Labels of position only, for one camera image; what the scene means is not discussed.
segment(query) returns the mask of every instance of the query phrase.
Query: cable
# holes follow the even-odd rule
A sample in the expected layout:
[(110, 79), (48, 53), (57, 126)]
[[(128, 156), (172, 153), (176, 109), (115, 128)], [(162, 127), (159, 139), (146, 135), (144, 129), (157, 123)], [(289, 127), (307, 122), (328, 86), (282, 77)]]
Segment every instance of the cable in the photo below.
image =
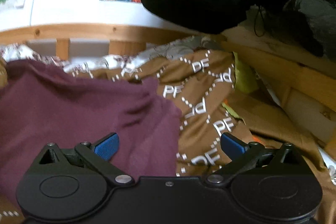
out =
[[(260, 13), (260, 16), (261, 16), (261, 19), (262, 19), (262, 24), (263, 24), (263, 27), (264, 27), (264, 31), (263, 31), (263, 33), (262, 33), (262, 35), (258, 35), (257, 34), (257, 31), (256, 31), (256, 29), (255, 29), (255, 26), (256, 26), (256, 24), (257, 24), (257, 18), (258, 18), (258, 14)], [(253, 29), (254, 29), (254, 33), (255, 33), (255, 35), (257, 36), (257, 37), (262, 37), (265, 33), (266, 33), (266, 30), (265, 30), (265, 20), (264, 20), (264, 17), (263, 17), (263, 14), (262, 14), (262, 12), (261, 12), (261, 6), (259, 5), (259, 7), (258, 7), (258, 12), (257, 12), (257, 14), (256, 14), (256, 16), (255, 16), (255, 18), (254, 18), (254, 27), (253, 27)]]

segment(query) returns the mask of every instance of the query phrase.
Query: screw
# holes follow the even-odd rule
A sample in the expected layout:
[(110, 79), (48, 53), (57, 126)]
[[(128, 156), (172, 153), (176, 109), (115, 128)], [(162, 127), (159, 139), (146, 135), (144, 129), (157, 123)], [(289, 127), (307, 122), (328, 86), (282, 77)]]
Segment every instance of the screw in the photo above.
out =
[(221, 175), (210, 175), (208, 176), (208, 181), (211, 183), (220, 183), (223, 181), (223, 177)]
[(126, 184), (132, 181), (132, 178), (129, 175), (119, 175), (115, 178), (115, 181), (118, 183)]

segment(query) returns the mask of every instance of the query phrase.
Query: green fabric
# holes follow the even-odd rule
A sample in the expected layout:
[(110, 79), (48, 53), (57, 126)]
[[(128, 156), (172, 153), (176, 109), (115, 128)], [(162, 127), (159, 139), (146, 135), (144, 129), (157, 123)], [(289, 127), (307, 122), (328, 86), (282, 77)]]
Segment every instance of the green fabric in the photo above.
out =
[(249, 94), (259, 89), (255, 72), (250, 66), (239, 61), (238, 54), (235, 56), (236, 88), (243, 93)]
[(227, 104), (222, 103), (222, 106), (228, 111), (228, 113), (229, 113), (231, 116), (233, 116), (233, 117), (236, 118), (236, 119), (240, 119), (240, 120), (242, 120), (242, 121), (245, 123), (244, 119), (243, 119), (242, 117), (240, 117), (240, 116), (237, 114), (237, 112), (235, 112), (235, 111), (234, 111), (231, 107), (229, 107)]

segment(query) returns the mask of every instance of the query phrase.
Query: wooden slat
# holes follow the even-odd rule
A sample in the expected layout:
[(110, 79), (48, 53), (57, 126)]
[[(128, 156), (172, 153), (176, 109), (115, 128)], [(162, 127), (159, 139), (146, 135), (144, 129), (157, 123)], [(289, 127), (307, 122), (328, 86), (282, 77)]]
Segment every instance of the wooden slat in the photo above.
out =
[(58, 38), (56, 40), (56, 56), (63, 60), (69, 59), (69, 38)]
[(262, 37), (257, 37), (253, 32), (253, 27), (249, 29), (248, 26), (237, 26), (225, 30), (222, 34), (226, 36), (228, 42), (272, 53), (287, 60), (306, 65), (336, 79), (335, 62), (316, 57), (302, 47), (282, 43), (267, 33)]
[(289, 85), (336, 111), (335, 79), (254, 48), (225, 41), (221, 44), (225, 50), (237, 52), (239, 59), (256, 71)]
[(110, 41), (109, 54), (136, 55), (146, 49), (146, 43)]
[(0, 43), (11, 44), (22, 43), (22, 41), (32, 39), (69, 37), (105, 39), (123, 42), (143, 42), (161, 45), (188, 36), (190, 36), (190, 34), (185, 32), (140, 26), (95, 23), (51, 24), (0, 32)]
[[(284, 107), (284, 111), (298, 127), (313, 133), (323, 143), (327, 143), (336, 127), (336, 122), (325, 116), (326, 107), (310, 96), (292, 89)], [(330, 110), (333, 117), (336, 112)]]

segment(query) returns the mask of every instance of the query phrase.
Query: maroon fabric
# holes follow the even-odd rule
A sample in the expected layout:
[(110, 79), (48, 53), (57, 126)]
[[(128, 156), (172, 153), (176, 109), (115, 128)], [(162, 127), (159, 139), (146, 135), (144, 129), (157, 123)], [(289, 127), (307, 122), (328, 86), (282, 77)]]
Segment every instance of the maroon fabric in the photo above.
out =
[(137, 179), (174, 176), (180, 110), (142, 84), (80, 79), (32, 60), (10, 62), (0, 90), (0, 189), (16, 203), (22, 175), (48, 142), (72, 148), (110, 132), (120, 138), (112, 164)]

